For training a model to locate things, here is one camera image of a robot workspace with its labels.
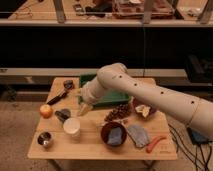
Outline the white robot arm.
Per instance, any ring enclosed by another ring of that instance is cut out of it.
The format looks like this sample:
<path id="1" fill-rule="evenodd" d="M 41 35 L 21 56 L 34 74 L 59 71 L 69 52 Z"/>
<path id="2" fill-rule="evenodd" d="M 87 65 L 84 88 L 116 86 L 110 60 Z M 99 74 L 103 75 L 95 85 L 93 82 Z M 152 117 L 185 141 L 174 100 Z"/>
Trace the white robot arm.
<path id="1" fill-rule="evenodd" d="M 134 79 L 122 63 L 100 68 L 81 88 L 81 96 L 84 103 L 94 105 L 110 90 L 131 95 L 213 140 L 213 102 Z"/>

